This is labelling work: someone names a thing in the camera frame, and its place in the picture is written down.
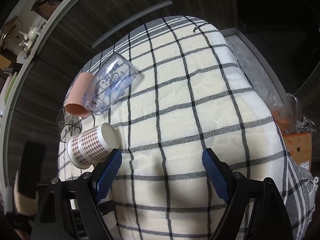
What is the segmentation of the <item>plaid paper cup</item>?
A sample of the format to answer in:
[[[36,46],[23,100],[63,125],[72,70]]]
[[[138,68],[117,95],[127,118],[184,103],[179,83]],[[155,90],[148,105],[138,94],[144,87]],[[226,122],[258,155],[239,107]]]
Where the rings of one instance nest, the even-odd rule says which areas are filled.
[[[106,158],[119,146],[120,139],[116,130],[105,122],[70,137],[67,141],[67,154],[75,167],[85,170]]]

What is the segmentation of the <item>clear square smoky cup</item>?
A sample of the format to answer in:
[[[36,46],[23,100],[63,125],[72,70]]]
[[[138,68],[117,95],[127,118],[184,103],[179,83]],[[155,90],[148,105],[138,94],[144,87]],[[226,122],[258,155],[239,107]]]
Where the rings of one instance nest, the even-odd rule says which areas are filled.
[[[66,143],[70,137],[79,135],[82,131],[81,118],[69,114],[65,107],[60,109],[56,122],[60,142]]]

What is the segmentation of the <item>pink plastic cup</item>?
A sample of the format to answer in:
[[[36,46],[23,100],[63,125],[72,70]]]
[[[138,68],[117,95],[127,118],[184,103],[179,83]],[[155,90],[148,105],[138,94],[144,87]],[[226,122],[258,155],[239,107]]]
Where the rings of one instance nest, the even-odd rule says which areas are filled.
[[[64,104],[67,113],[80,118],[90,115],[90,112],[84,107],[83,98],[93,78],[94,75],[88,72],[81,73],[76,78]]]

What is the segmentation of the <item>checkered white black cloth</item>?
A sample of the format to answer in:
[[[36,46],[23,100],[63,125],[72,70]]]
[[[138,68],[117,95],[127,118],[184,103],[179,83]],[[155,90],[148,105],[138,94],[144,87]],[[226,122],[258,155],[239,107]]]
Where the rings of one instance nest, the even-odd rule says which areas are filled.
[[[82,120],[111,124],[123,163],[105,216],[115,239],[209,239],[226,208],[202,165],[211,148],[251,179],[270,177],[294,239],[306,234],[317,181],[287,152],[280,129],[223,35],[191,16],[143,24],[82,67],[96,74],[113,53],[139,76],[112,107]]]

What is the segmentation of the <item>orange cardboard box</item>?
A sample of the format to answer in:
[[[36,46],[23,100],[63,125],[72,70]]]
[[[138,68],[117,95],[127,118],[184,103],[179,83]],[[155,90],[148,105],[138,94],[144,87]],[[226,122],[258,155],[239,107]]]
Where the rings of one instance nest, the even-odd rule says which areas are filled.
[[[311,133],[299,133],[283,136],[285,146],[296,164],[310,171],[312,159]]]

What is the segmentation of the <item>clear blue patterned jar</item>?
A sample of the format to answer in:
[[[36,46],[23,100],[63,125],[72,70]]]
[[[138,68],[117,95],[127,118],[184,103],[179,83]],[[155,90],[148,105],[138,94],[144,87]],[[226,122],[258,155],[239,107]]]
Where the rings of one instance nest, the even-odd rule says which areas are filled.
[[[118,53],[112,54],[102,65],[87,87],[83,104],[94,115],[107,111],[124,95],[139,72],[133,64]]]

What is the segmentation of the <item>white teapot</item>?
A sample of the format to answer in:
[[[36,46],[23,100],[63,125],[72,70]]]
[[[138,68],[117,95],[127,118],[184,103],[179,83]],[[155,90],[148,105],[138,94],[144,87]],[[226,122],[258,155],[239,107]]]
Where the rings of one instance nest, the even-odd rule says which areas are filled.
[[[30,28],[29,33],[27,34],[19,30],[18,33],[23,35],[24,38],[24,40],[19,43],[19,46],[23,47],[24,51],[28,51],[40,35],[40,32],[41,29],[39,27]]]

